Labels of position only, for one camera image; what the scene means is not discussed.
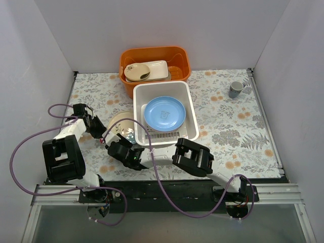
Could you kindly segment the light blue plate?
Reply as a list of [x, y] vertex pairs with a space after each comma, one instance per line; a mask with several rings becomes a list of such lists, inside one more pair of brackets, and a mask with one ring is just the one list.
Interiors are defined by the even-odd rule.
[[[121, 111], [115, 114], [111, 120], [109, 121], [108, 128], [111, 128], [112, 125], [121, 120], [123, 118], [131, 118], [133, 119], [133, 112], [132, 111]], [[136, 144], [135, 140], [135, 127], [134, 122], [132, 120], [123, 120], [117, 123], [111, 130], [115, 135], [118, 133], [125, 137], [129, 142], [132, 144]]]

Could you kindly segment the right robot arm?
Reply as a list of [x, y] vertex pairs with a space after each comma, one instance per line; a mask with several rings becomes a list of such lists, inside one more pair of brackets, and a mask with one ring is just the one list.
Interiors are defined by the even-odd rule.
[[195, 177], [207, 177], [218, 184], [213, 187], [213, 195], [218, 201], [236, 203], [252, 202], [256, 190], [243, 175], [220, 172], [213, 164], [214, 156], [210, 149], [180, 138], [175, 148], [134, 148], [122, 135], [117, 140], [105, 144], [108, 155], [121, 162], [125, 167], [141, 171], [158, 166], [174, 165]]

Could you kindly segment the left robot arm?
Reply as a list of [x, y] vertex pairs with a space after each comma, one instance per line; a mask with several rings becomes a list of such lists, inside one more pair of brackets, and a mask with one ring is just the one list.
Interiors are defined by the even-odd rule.
[[106, 127], [88, 105], [79, 103], [72, 108], [73, 114], [65, 122], [67, 126], [42, 144], [48, 180], [80, 187], [86, 197], [101, 203], [107, 200], [108, 191], [103, 187], [102, 177], [86, 169], [79, 141], [83, 133], [102, 139]]

